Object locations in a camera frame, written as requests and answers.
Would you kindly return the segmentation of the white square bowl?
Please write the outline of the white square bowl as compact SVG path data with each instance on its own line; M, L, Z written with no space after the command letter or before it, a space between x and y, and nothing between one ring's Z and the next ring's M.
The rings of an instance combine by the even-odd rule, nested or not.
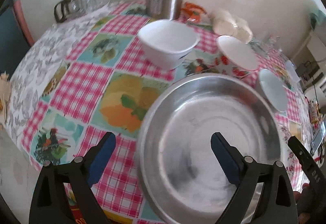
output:
M200 40L193 28L169 20L146 24L137 38L147 60L164 70L177 68Z

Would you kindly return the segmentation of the grey floral white cloth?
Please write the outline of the grey floral white cloth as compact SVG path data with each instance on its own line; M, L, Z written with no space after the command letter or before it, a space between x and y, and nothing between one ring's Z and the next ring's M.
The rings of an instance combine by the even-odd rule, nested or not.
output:
M83 17L53 24L19 63L10 80L11 96L4 124L17 147L20 147L23 130L40 96L64 58L95 23L113 12L116 6L116 2L109 3Z

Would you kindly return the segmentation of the pale blue round bowl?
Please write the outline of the pale blue round bowl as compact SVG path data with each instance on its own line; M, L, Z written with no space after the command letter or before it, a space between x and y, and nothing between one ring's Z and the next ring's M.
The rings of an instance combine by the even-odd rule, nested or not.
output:
M261 69L256 79L255 90L265 99L274 113L286 112L287 94L283 82L268 69Z

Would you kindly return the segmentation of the crumpled beige paper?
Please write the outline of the crumpled beige paper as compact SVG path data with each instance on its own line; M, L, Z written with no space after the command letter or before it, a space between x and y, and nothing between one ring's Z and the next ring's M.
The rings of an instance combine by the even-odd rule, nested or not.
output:
M9 75L4 72L1 73L1 128L6 122L7 105L11 96L11 83L9 82Z

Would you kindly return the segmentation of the white bowl red rim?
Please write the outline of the white bowl red rim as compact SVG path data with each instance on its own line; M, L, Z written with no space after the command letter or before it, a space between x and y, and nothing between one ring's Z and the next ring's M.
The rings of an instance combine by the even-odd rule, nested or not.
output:
M217 46L233 64L247 71L256 71L259 62L252 48L239 39L221 35L217 38Z

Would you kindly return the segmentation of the patchwork checkered tablecloth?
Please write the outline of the patchwork checkered tablecloth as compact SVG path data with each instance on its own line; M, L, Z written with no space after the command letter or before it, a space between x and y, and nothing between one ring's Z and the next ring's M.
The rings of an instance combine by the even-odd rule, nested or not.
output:
M120 3L63 58L41 92L21 140L32 166L70 162L97 144L106 131L117 147L92 191L117 223L159 223L137 186L134 161L138 132L154 100L179 79L199 72L227 74L254 85L257 73L235 65L217 45L217 36L194 26L199 43L176 69L151 64L137 38L150 23L141 3Z

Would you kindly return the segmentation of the clear glass mug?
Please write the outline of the clear glass mug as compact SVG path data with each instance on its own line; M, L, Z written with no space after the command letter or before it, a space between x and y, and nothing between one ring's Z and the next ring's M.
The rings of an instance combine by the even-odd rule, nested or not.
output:
M249 44L252 49L259 55L275 56L282 52L278 45L280 37L276 35L267 35L263 40L253 38Z

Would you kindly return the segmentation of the orange snack packet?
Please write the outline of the orange snack packet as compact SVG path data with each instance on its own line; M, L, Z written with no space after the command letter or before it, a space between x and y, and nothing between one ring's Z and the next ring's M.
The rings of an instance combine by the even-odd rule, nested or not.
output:
M181 8L187 22L200 23L207 16L207 11L200 5L185 2Z

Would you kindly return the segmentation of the bag of white buns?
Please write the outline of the bag of white buns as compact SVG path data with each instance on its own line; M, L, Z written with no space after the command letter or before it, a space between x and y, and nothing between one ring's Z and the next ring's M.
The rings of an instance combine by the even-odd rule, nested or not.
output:
M212 12L211 20L215 34L233 36L243 43L249 43L253 38L248 22L227 10L217 9Z

